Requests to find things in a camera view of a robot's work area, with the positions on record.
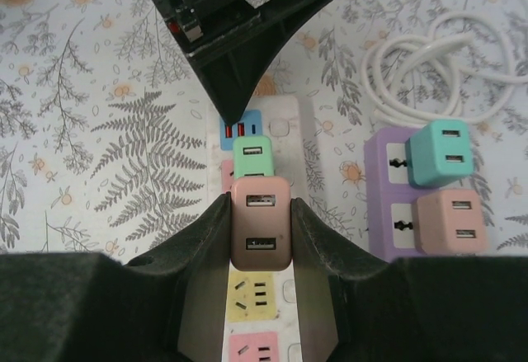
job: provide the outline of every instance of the mint green usb charger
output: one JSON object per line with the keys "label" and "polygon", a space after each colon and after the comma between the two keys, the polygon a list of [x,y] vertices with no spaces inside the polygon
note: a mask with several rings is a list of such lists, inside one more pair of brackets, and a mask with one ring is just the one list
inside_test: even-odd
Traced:
{"label": "mint green usb charger", "polygon": [[233,141],[234,179],[241,176],[274,176],[271,140],[265,135]]}
{"label": "mint green usb charger", "polygon": [[461,120],[435,120],[406,143],[409,183],[442,187],[474,171],[468,125]]}

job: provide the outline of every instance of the white power strip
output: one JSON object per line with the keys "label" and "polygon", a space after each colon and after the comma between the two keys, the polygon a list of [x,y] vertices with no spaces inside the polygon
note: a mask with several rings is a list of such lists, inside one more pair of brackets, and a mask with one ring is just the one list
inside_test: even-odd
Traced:
{"label": "white power strip", "polygon": [[[247,110],[262,114],[262,132],[271,139],[275,174],[288,179],[292,198],[309,200],[299,103],[295,96],[253,97]],[[220,147],[220,118],[215,107],[207,108],[207,185],[208,203],[222,193],[222,162],[233,159],[232,151]],[[222,361],[229,360],[229,337],[243,333],[276,331],[279,338],[279,360],[301,362],[297,303],[292,303],[295,289],[293,265],[273,273],[277,316],[270,321],[225,322]]]}

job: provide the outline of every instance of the white cable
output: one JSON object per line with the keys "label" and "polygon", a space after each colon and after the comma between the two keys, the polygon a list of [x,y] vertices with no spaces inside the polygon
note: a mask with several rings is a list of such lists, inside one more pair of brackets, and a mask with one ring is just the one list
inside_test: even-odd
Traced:
{"label": "white cable", "polygon": [[[528,0],[521,0],[528,15]],[[497,38],[506,66],[506,73],[479,71],[456,61],[450,53],[472,44],[471,34],[457,34],[438,38],[436,30],[444,22],[452,19],[467,19],[486,26]],[[388,52],[395,49],[408,51],[411,54],[389,75],[382,75],[382,62]],[[398,101],[398,90],[405,75],[422,63],[429,63],[442,77],[449,88],[450,96],[446,108],[435,114],[423,110],[413,109]],[[372,78],[376,90],[370,83],[368,67],[372,68]],[[460,96],[461,74],[484,78],[492,82],[507,84],[500,98],[486,112],[475,117],[462,116],[462,100]],[[512,53],[511,41],[506,34],[495,26],[493,20],[485,15],[472,12],[447,12],[436,18],[427,32],[427,36],[403,35],[385,42],[373,45],[365,53],[360,67],[361,84],[366,95],[375,103],[374,115],[378,119],[396,126],[423,127],[432,120],[457,119],[475,125],[496,115],[510,100],[516,85],[528,83],[528,75],[517,76],[515,59]]]}

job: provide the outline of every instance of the pink outlet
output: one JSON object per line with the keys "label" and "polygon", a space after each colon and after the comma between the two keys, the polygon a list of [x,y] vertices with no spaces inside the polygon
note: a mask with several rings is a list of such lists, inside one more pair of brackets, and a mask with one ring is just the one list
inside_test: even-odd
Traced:
{"label": "pink outlet", "polygon": [[231,191],[231,185],[234,181],[233,160],[222,161],[222,193]]}
{"label": "pink outlet", "polygon": [[229,338],[229,362],[279,362],[277,332],[232,335]]}

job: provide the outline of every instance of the pink usb charger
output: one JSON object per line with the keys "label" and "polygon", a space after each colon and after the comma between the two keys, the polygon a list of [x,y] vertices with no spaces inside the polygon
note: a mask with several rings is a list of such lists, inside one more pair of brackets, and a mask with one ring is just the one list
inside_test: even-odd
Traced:
{"label": "pink usb charger", "polygon": [[243,176],[231,186],[231,262],[240,271],[280,271],[291,263],[290,183]]}
{"label": "pink usb charger", "polygon": [[417,249],[427,255],[483,252],[488,248],[480,198],[474,190],[439,190],[412,206]]}

